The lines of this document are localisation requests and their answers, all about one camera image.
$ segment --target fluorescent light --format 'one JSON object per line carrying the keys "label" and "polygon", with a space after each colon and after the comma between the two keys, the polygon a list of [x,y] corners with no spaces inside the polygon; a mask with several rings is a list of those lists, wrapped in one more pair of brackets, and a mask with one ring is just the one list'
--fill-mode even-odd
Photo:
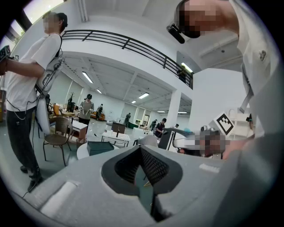
{"label": "fluorescent light", "polygon": [[181,63],[182,66],[184,66],[189,72],[193,72],[187,65],[185,65],[184,63]]}
{"label": "fluorescent light", "polygon": [[83,75],[88,79],[88,81],[90,82],[90,83],[93,83],[93,81],[90,79],[90,77],[87,75],[87,73],[85,73],[85,72],[82,72],[83,73]]}
{"label": "fluorescent light", "polygon": [[139,99],[145,98],[145,97],[148,96],[148,95],[149,95],[148,93],[145,93],[145,94],[141,95],[141,96],[139,97]]}

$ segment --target black metal railing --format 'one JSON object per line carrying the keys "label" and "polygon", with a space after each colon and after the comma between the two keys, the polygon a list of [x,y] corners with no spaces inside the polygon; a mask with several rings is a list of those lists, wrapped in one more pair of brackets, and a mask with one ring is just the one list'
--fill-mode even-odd
{"label": "black metal railing", "polygon": [[167,55],[161,53],[160,51],[156,50],[155,48],[143,42],[140,42],[139,40],[133,39],[125,35],[99,30],[68,30],[65,31],[65,33],[62,35],[62,39],[98,41],[113,44],[122,47],[122,49],[134,51],[155,61],[164,69],[169,70],[192,89],[193,77],[190,75],[189,72],[182,72],[181,66],[177,64],[174,60],[169,58]]}

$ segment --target chair leg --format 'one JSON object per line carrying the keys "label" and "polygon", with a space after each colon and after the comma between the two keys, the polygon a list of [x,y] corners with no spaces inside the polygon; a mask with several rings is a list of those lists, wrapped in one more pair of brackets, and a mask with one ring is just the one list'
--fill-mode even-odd
{"label": "chair leg", "polygon": [[63,146],[60,146],[61,150],[62,150],[62,157],[63,157],[63,162],[64,162],[64,165],[66,166],[66,163],[65,163],[65,158],[64,158],[64,151],[63,151]]}
{"label": "chair leg", "polygon": [[70,145],[69,145],[68,141],[67,141],[67,144],[68,144],[68,147],[69,147],[69,149],[70,149],[70,151],[71,151],[71,148],[70,148]]}
{"label": "chair leg", "polygon": [[44,160],[46,161],[46,157],[45,157],[45,150],[44,150],[44,142],[43,142],[43,153],[44,153]]}

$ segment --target black pants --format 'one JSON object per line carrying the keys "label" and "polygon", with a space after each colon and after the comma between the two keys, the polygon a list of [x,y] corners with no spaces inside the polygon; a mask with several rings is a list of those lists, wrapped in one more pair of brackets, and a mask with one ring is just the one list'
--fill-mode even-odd
{"label": "black pants", "polygon": [[35,108],[31,108],[27,110],[27,113],[25,113],[25,111],[14,113],[13,111],[7,110],[7,128],[14,154],[20,163],[28,169],[31,180],[37,181],[41,178],[41,174],[30,140],[32,112],[34,109]]}
{"label": "black pants", "polygon": [[83,119],[83,118],[79,117],[79,122],[87,125],[87,130],[86,130],[86,134],[87,134],[88,126],[89,126],[89,123],[90,123],[90,119]]}

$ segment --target box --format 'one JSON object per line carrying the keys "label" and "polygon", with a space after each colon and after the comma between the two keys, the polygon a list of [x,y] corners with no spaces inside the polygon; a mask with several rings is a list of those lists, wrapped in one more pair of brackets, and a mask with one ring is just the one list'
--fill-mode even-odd
{"label": "box", "polygon": [[90,156],[114,150],[110,142],[88,141],[87,150]]}

